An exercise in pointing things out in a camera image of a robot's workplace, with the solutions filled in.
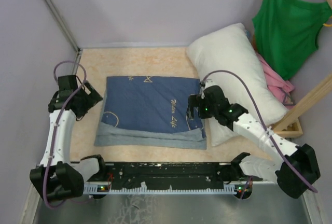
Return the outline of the grey-blue pillowcase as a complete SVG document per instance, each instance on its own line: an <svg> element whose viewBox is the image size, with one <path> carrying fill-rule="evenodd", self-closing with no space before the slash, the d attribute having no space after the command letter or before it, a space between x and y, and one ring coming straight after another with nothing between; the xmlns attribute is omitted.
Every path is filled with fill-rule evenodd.
<svg viewBox="0 0 332 224"><path fill-rule="evenodd" d="M198 111L186 116L188 97L199 92L195 78L108 76L94 145L205 150Z"/></svg>

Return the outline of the white pillow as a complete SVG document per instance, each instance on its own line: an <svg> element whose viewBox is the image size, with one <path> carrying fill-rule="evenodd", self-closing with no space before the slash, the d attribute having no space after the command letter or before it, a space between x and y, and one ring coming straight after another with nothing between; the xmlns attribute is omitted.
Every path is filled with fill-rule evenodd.
<svg viewBox="0 0 332 224"><path fill-rule="evenodd" d="M266 125L280 121L287 108L268 90L262 65L242 23L195 40L186 54L200 80L212 80L230 103L238 103Z"/></svg>

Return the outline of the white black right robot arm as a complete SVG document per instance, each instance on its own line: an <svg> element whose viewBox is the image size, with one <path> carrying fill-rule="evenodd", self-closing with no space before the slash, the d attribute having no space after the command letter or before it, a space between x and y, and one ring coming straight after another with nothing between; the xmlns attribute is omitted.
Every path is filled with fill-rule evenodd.
<svg viewBox="0 0 332 224"><path fill-rule="evenodd" d="M256 120L240 104L231 104L220 86L212 85L201 94L188 98L187 117L192 119L198 111L201 119L214 118L217 122L252 141L270 159L243 152L231 161L235 179L254 176L278 184L289 197L297 199L307 190L314 193L314 183L320 178L320 170L314 149L307 144L297 144L279 136Z"/></svg>

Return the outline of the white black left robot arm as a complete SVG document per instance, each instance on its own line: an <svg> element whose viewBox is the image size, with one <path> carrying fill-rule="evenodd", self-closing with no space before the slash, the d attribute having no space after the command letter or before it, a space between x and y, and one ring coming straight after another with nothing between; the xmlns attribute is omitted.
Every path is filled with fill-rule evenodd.
<svg viewBox="0 0 332 224"><path fill-rule="evenodd" d="M60 76L58 91L48 104L50 129L46 149L30 181L47 205L82 196L89 180L104 180L108 168L101 155L82 158L71 165L70 147L75 122L81 120L102 97L88 81L75 75Z"/></svg>

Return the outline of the pink shirt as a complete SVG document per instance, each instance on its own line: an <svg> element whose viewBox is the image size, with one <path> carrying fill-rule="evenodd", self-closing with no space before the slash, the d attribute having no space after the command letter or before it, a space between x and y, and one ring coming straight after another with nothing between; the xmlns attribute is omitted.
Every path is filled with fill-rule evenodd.
<svg viewBox="0 0 332 224"><path fill-rule="evenodd" d="M284 93L291 94L295 87L290 81L284 80L279 74L277 74L259 53L256 53L256 55L263 68L268 90L282 103Z"/></svg>

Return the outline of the green tank top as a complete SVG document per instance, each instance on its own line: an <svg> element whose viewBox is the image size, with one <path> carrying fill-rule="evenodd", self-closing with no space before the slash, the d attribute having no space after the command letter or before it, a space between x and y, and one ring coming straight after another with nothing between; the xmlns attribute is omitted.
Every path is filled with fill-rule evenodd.
<svg viewBox="0 0 332 224"><path fill-rule="evenodd" d="M331 17L327 2L263 0L253 18L256 47L284 80L292 78L318 50L318 36Z"/></svg>

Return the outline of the aluminium rail frame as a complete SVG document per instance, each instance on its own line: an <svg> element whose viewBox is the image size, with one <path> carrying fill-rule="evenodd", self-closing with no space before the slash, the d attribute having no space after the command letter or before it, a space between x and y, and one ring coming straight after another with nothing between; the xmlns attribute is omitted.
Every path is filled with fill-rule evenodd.
<svg viewBox="0 0 332 224"><path fill-rule="evenodd" d="M194 194L232 192L239 199L251 193L253 177L276 182L289 197L297 199L314 191L320 178L314 149L297 146L267 128L262 116L254 118L240 104L230 104L220 86L204 77L201 94L188 98L186 117L214 118L218 124L248 138L264 149L270 160L243 152L229 164L218 162L114 162L108 165L101 155L84 157L69 164L73 125L102 100L86 79L75 75L55 76L58 91L51 99L47 147L38 167L30 171L30 181L49 209L76 200L94 188L91 197L106 194Z"/></svg>

